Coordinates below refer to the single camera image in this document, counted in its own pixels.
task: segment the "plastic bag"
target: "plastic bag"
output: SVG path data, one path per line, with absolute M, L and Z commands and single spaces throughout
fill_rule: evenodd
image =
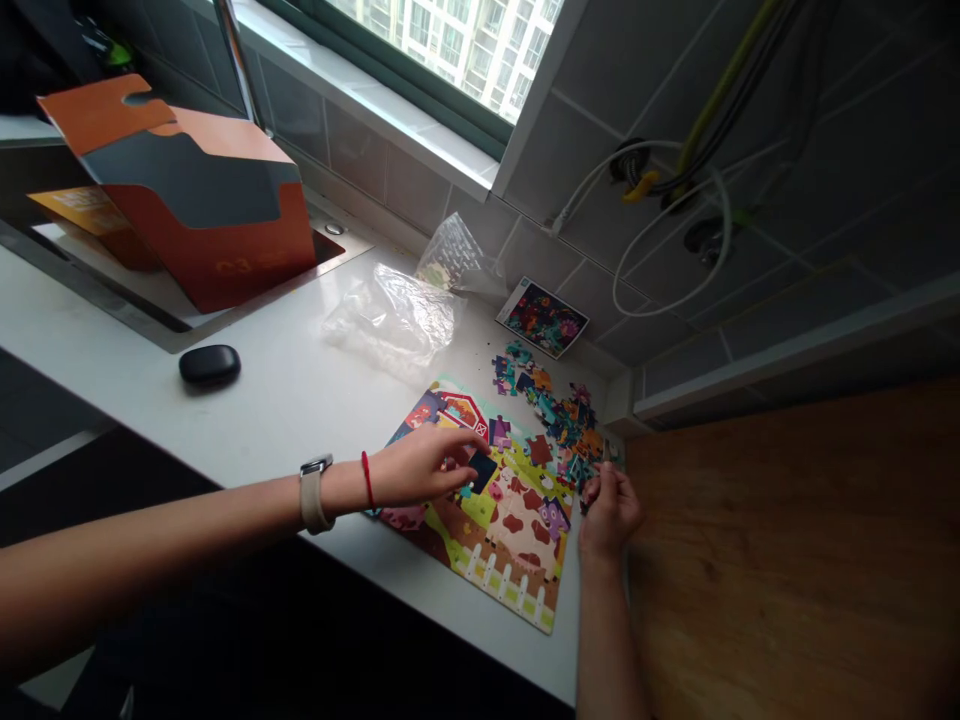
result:
M 323 321 L 324 339 L 415 387 L 453 340 L 467 301 L 377 263 Z
M 415 275 L 441 290 L 472 292 L 493 300 L 509 295 L 500 263 L 483 254 L 459 213 L 437 227 Z

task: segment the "window sill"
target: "window sill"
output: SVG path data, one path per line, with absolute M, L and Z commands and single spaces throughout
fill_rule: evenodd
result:
M 180 0 L 217 22 L 211 0 Z M 500 163 L 255 0 L 233 0 L 245 44 L 484 202 Z

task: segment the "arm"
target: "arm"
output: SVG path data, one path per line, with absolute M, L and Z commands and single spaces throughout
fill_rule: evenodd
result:
M 584 491 L 580 528 L 580 657 L 577 717 L 649 718 L 623 588 L 623 545 L 643 522 L 630 480 L 604 463 Z
M 476 477 L 465 430 L 427 425 L 370 458 L 374 499 L 411 505 Z M 454 469 L 440 471 L 444 458 Z M 303 529 L 298 475 L 68 528 L 0 550 L 0 678 L 20 682 L 90 644 L 97 629 L 159 589 Z M 332 521 L 366 509 L 359 462 L 335 463 L 320 504 Z

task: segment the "watch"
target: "watch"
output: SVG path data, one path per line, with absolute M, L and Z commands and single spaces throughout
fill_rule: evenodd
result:
M 320 507 L 320 480 L 333 465 L 333 455 L 318 455 L 300 466 L 300 517 L 311 535 L 333 528 L 336 520 L 327 522 Z

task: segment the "orange box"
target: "orange box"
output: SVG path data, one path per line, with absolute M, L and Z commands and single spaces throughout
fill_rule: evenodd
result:
M 148 98 L 124 75 L 39 100 L 200 312 L 316 266 L 300 172 L 256 125 Z
M 50 219 L 68 235 L 101 252 L 106 249 L 108 252 L 104 254 L 112 255 L 128 270 L 151 271 L 162 267 L 157 256 L 137 237 L 123 213 L 98 186 L 34 193 L 27 197 L 42 205 Z

